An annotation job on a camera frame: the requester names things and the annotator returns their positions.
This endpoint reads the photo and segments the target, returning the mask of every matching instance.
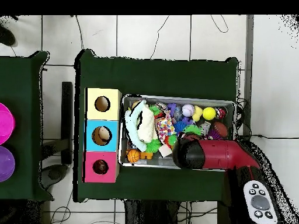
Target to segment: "blue box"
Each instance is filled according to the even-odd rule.
[[[87,120],[86,128],[86,151],[111,151],[117,150],[118,140],[118,121],[105,121],[105,120]],[[106,127],[109,129],[112,137],[105,145],[98,145],[92,140],[92,133],[97,127]]]

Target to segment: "dark green tablecloth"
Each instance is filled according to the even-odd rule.
[[[0,57],[0,102],[15,117],[16,127],[2,146],[15,157],[13,175],[0,183],[0,199],[51,200],[39,184],[41,158],[40,70],[48,53],[29,58]]]
[[[83,183],[84,88],[118,89],[122,94],[188,97],[235,101],[237,95],[236,58],[225,62],[140,60],[96,58],[82,50],[75,61],[76,100],[75,197],[129,198],[139,200],[218,201],[221,200],[224,173],[144,167],[121,167],[113,184]]]

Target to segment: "white remote control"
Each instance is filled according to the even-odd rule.
[[[257,224],[277,224],[278,219],[267,188],[256,180],[244,185],[249,217]]]

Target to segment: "stacked boxes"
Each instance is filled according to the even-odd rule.
[[[117,89],[85,89],[86,150],[83,182],[114,183],[119,173],[119,112]]]

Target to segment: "round hole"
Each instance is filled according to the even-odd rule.
[[[108,171],[108,164],[104,160],[96,160],[92,165],[92,169],[96,174],[105,174]]]
[[[97,111],[105,112],[110,108],[110,101],[105,96],[100,96],[95,101],[95,108]]]
[[[105,127],[96,127],[92,132],[92,140],[95,144],[103,146],[107,145],[112,138],[111,131]]]

